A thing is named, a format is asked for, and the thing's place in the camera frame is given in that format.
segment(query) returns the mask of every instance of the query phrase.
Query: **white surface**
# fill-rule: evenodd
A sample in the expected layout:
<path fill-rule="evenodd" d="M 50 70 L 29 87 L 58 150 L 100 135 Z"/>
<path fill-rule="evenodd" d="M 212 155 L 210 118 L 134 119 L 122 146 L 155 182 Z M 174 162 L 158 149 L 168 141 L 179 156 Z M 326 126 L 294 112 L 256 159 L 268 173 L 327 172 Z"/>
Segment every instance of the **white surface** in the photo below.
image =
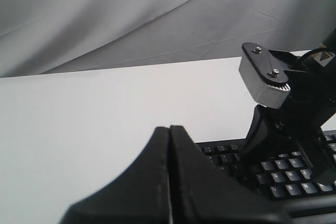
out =
<path fill-rule="evenodd" d="M 184 125 L 196 142 L 245 137 L 255 103 L 239 61 L 0 79 L 0 223 L 57 223 L 123 172 L 158 125 Z"/>

